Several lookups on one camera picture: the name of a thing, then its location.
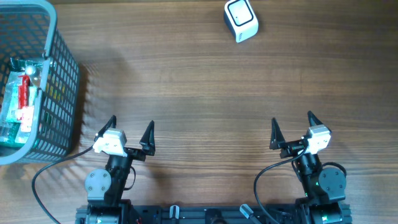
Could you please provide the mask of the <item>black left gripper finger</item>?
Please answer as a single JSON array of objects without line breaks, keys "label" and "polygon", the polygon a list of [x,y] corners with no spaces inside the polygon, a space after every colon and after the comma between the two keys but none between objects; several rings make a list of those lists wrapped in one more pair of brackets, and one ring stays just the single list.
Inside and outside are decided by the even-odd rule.
[{"label": "black left gripper finger", "polygon": [[155,139],[154,139],[154,121],[150,121],[148,124],[139,144],[142,146],[143,150],[154,150],[155,149]]},{"label": "black left gripper finger", "polygon": [[103,134],[109,129],[109,128],[115,128],[117,123],[117,118],[115,115],[112,115],[112,117],[109,119],[109,121],[96,133],[95,138],[100,138],[103,137]]}]

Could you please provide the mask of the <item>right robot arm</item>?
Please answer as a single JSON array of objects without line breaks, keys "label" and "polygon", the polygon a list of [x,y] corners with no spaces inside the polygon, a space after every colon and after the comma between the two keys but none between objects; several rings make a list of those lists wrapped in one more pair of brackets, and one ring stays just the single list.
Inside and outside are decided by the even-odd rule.
[{"label": "right robot arm", "polygon": [[346,198],[346,169],[335,162],[322,163],[319,151],[329,145],[332,131],[311,111],[307,113],[310,127],[299,140],[287,142],[275,118],[272,119],[270,148],[279,149],[280,157],[293,158],[294,172],[305,196],[293,204],[268,205],[279,223],[351,223]]}]

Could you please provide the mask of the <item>red sachet stick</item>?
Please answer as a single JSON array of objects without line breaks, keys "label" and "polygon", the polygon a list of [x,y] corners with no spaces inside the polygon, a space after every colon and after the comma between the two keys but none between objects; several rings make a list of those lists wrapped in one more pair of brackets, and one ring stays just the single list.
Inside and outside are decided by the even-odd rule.
[{"label": "red sachet stick", "polygon": [[29,84],[28,75],[20,76],[21,83],[18,84],[18,109],[21,110],[29,105]]}]

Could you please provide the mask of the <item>green white gloves packet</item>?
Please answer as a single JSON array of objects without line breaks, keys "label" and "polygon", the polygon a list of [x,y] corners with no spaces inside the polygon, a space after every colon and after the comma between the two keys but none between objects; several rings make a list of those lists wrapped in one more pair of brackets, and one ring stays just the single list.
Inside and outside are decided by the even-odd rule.
[{"label": "green white gloves packet", "polygon": [[[10,73],[24,72],[26,66],[28,65],[36,66],[40,70],[40,76],[41,76],[44,61],[42,59],[37,59],[37,58],[31,60],[11,58]],[[1,144],[7,147],[22,147],[27,142],[30,136],[30,132],[32,131],[34,111],[31,120],[26,120],[23,123],[11,123],[6,121],[5,109],[2,107],[2,105],[1,105]]]}]

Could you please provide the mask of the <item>yellow oil bottle silver cap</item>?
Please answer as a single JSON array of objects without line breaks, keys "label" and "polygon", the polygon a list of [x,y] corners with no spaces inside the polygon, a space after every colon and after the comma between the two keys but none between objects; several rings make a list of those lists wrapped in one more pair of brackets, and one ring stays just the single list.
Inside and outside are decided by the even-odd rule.
[{"label": "yellow oil bottle silver cap", "polygon": [[31,84],[39,88],[41,81],[40,70],[34,65],[28,65],[24,72],[29,77]]}]

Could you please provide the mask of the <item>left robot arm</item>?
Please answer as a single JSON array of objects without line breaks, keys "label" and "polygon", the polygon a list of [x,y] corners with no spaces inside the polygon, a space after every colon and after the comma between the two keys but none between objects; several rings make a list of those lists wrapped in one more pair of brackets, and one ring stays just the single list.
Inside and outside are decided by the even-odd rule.
[{"label": "left robot arm", "polygon": [[103,169],[91,171],[85,179],[88,205],[83,212],[76,213],[76,223],[142,223],[142,218],[123,192],[132,189],[126,182],[130,171],[135,171],[133,161],[146,160],[155,155],[154,121],[150,121],[139,141],[140,149],[127,147],[127,138],[122,129],[116,127],[116,116],[97,133],[93,149],[108,155]]}]

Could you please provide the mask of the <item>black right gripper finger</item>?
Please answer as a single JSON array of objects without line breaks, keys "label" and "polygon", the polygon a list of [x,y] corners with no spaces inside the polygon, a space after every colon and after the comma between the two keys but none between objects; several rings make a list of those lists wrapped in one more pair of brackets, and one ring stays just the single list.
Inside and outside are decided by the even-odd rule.
[{"label": "black right gripper finger", "polygon": [[310,127],[323,125],[323,123],[314,115],[312,111],[308,111],[307,116]]},{"label": "black right gripper finger", "polygon": [[285,144],[284,136],[280,130],[279,124],[275,118],[271,120],[271,140],[269,144],[270,149],[280,149]]}]

